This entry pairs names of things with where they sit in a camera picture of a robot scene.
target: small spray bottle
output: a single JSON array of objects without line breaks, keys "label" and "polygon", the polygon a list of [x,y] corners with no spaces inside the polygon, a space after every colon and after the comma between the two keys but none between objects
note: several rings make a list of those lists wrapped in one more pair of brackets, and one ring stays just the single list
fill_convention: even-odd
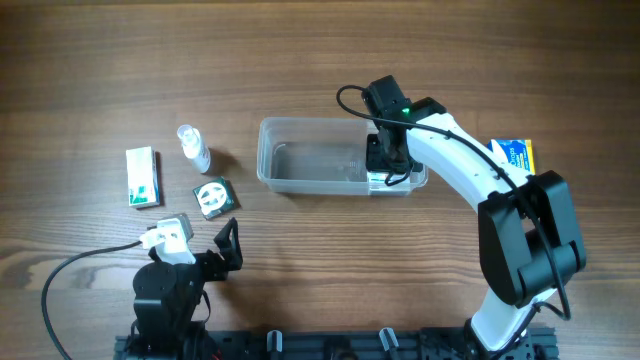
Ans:
[{"label": "small spray bottle", "polygon": [[207,172],[211,166],[211,154],[198,129],[182,125],[178,128],[178,137],[182,142],[184,156],[191,161],[191,165],[203,174]]}]

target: clear plastic container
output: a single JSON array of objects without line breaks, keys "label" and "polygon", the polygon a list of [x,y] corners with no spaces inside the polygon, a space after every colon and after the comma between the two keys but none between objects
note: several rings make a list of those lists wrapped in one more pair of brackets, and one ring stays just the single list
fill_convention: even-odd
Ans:
[{"label": "clear plastic container", "polygon": [[359,119],[266,118],[258,140],[258,179],[274,192],[330,195],[408,195],[427,183],[428,169],[388,187],[365,167],[367,134]]}]

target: wood grain surface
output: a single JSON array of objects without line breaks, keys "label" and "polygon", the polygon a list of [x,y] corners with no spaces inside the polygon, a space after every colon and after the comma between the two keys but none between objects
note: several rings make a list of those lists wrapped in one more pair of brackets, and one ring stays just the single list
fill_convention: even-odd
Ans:
[{"label": "wood grain surface", "polygon": [[[199,215],[191,190],[211,176],[183,156],[182,123],[203,133],[242,206],[230,215],[245,267],[206,286],[207,328],[462,325],[487,289],[476,216],[436,174],[407,198],[282,195],[256,177],[263,118],[346,117],[335,91],[388,74],[481,142],[533,140],[538,170],[571,186],[588,254],[567,287],[574,320],[536,322],[557,327],[563,359],[640,356],[637,3],[99,3],[116,5],[0,8],[0,358],[58,357],[40,290],[69,256],[133,242],[177,212],[194,251],[213,247],[226,219]],[[138,211],[125,150],[148,145],[164,201]],[[113,356],[145,254],[56,278],[49,311],[74,358]]]}]

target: small white box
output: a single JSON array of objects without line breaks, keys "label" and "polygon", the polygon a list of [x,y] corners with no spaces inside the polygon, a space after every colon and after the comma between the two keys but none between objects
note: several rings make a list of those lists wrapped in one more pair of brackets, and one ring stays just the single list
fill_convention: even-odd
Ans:
[{"label": "small white box", "polygon": [[160,205],[156,153],[151,146],[127,150],[129,206],[143,208]]}]

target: black cable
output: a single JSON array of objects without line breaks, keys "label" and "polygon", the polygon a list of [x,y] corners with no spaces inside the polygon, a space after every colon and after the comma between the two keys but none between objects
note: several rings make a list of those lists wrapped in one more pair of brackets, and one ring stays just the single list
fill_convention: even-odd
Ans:
[{"label": "black cable", "polygon": [[533,317],[536,315],[536,312],[540,312],[540,306],[538,306],[537,303],[531,307],[531,310],[529,310],[529,313],[527,313],[527,316],[525,317],[522,324],[520,324],[518,329],[513,333],[511,339],[509,339],[509,341],[502,347],[502,349],[498,350],[491,356],[491,360],[498,360],[502,355],[513,350],[513,346],[516,344],[516,342],[518,342],[518,340],[521,339],[520,335],[529,326],[531,320],[533,320]]},{"label": "black cable", "polygon": [[411,172],[413,171],[414,164],[415,163],[412,162],[411,165],[409,166],[409,169],[407,171],[405,171],[404,176],[402,178],[398,179],[398,180],[389,181],[389,180],[391,180],[393,175],[395,175],[395,172],[393,170],[389,171],[389,175],[387,175],[387,178],[384,179],[384,184],[387,185],[387,186],[394,186],[394,185],[398,185],[401,182],[407,180],[409,178],[409,176],[411,175]]},{"label": "black cable", "polygon": [[49,285],[51,285],[51,281],[53,281],[53,278],[60,272],[60,270],[64,269],[65,266],[71,264],[72,262],[74,262],[74,261],[76,261],[78,259],[82,259],[84,257],[91,256],[91,255],[97,255],[97,254],[104,254],[104,253],[109,253],[109,252],[114,252],[114,251],[126,250],[126,249],[130,249],[132,247],[138,246],[140,244],[142,244],[142,242],[136,241],[136,242],[131,243],[129,245],[116,246],[116,247],[106,248],[106,249],[92,250],[92,251],[87,251],[87,252],[72,256],[72,257],[68,258],[67,260],[65,260],[62,264],[58,265],[58,267],[56,267],[51,272],[51,274],[49,275],[49,278],[47,278],[47,281],[44,283],[44,287],[42,288],[42,296],[40,298],[40,304],[42,305],[42,317],[44,318],[44,324],[47,327],[47,332],[49,333],[49,336],[51,337],[51,341],[53,341],[53,345],[56,346],[56,348],[60,352],[60,355],[62,355],[62,357],[65,360],[71,360],[71,357],[65,351],[65,349],[62,347],[62,344],[60,343],[60,340],[58,340],[58,337],[56,336],[55,331],[53,331],[53,327],[51,326],[51,320],[49,320],[49,312],[47,311],[47,293],[49,292]]},{"label": "black cable", "polygon": [[364,118],[364,119],[381,122],[381,123],[402,126],[402,127],[407,128],[407,130],[411,130],[413,128],[416,128],[416,129],[431,131],[431,132],[434,132],[434,133],[437,133],[437,134],[444,135],[448,139],[450,138],[450,139],[454,139],[456,141],[461,142],[462,144],[467,146],[469,149],[471,149],[473,152],[478,154],[478,156],[480,156],[482,158],[482,160],[484,160],[487,164],[489,164],[489,166],[491,166],[491,168],[498,174],[498,177],[502,178],[509,185],[509,187],[511,187],[511,189],[513,190],[514,195],[518,199],[518,202],[523,207],[524,213],[527,215],[527,217],[529,219],[531,219],[531,222],[533,223],[533,226],[538,231],[538,236],[540,236],[540,241],[542,242],[542,245],[543,245],[543,248],[544,248],[544,252],[545,252],[545,254],[547,256],[547,259],[549,259],[549,264],[551,265],[551,273],[553,274],[553,279],[554,279],[554,282],[555,282],[555,286],[558,289],[558,295],[560,297],[560,302],[562,303],[562,311],[560,311],[557,307],[555,307],[555,306],[553,306],[553,305],[551,305],[551,304],[549,304],[547,302],[543,302],[542,301],[542,302],[538,302],[537,304],[540,304],[541,306],[544,306],[544,307],[550,309],[556,315],[558,315],[558,317],[560,317],[563,320],[567,320],[567,321],[570,320],[571,319],[571,308],[569,307],[569,300],[567,298],[567,293],[566,293],[566,291],[564,289],[564,283],[562,281],[562,278],[560,277],[560,271],[558,270],[558,265],[556,263],[555,255],[551,251],[551,245],[549,244],[549,240],[547,239],[547,235],[545,234],[544,230],[542,229],[542,225],[540,224],[540,220],[538,219],[535,211],[533,210],[533,207],[531,206],[529,201],[524,197],[524,195],[522,195],[522,193],[520,192],[520,189],[518,189],[516,184],[511,180],[511,178],[509,177],[509,175],[507,175],[507,173],[504,171],[504,169],[502,169],[500,166],[498,166],[498,164],[496,164],[489,156],[487,156],[487,154],[485,154],[482,150],[480,150],[478,147],[476,147],[469,140],[463,138],[462,136],[459,136],[459,135],[453,133],[451,130],[443,130],[443,129],[440,129],[440,128],[437,128],[437,127],[434,127],[434,126],[429,126],[429,125],[408,124],[408,123],[403,123],[401,121],[396,121],[396,120],[382,119],[382,118],[378,118],[378,117],[375,117],[375,116],[367,115],[365,113],[361,113],[359,111],[355,111],[355,110],[347,107],[342,102],[342,100],[340,99],[340,95],[342,94],[342,92],[347,90],[347,89],[355,89],[355,90],[360,90],[360,91],[366,91],[366,89],[361,87],[361,86],[356,86],[356,85],[345,85],[345,86],[341,87],[340,89],[338,89],[338,92],[336,93],[336,101],[338,102],[338,105],[340,105],[340,107],[344,111],[348,112],[349,114],[352,114],[352,115],[355,115],[355,116],[358,116],[358,117],[361,117],[361,118]]}]

